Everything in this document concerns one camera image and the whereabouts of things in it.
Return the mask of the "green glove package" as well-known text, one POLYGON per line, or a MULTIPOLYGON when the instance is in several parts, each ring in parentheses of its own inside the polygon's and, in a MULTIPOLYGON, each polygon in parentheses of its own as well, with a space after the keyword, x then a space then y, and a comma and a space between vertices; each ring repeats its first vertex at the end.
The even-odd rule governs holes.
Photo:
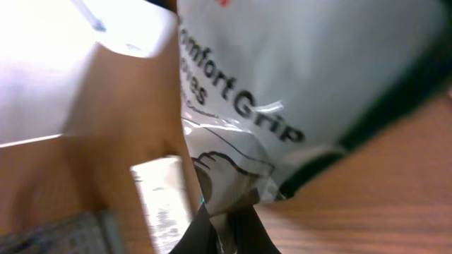
POLYGON ((182 123, 209 214, 291 198, 451 74, 451 2, 184 0, 182 123))

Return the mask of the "white cream tube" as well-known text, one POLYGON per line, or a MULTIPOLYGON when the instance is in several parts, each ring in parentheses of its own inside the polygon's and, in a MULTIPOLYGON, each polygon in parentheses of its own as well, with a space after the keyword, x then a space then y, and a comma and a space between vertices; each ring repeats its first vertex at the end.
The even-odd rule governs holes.
POLYGON ((189 185, 182 158, 176 155, 131 166, 150 240, 156 253, 167 254, 178 244, 194 217, 200 192, 189 185))

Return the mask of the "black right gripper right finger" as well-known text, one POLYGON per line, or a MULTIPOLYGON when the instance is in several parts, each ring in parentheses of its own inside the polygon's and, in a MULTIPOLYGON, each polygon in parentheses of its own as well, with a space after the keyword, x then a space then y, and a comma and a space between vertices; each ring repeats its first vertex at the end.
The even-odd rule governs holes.
POLYGON ((280 254, 253 207, 229 213, 227 219, 237 254, 280 254))

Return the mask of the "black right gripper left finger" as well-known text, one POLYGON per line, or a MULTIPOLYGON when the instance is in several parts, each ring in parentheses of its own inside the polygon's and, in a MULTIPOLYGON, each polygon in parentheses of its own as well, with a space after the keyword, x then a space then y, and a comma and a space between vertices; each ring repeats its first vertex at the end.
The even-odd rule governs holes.
POLYGON ((186 232, 169 254, 217 254, 217 233, 202 204, 186 232))

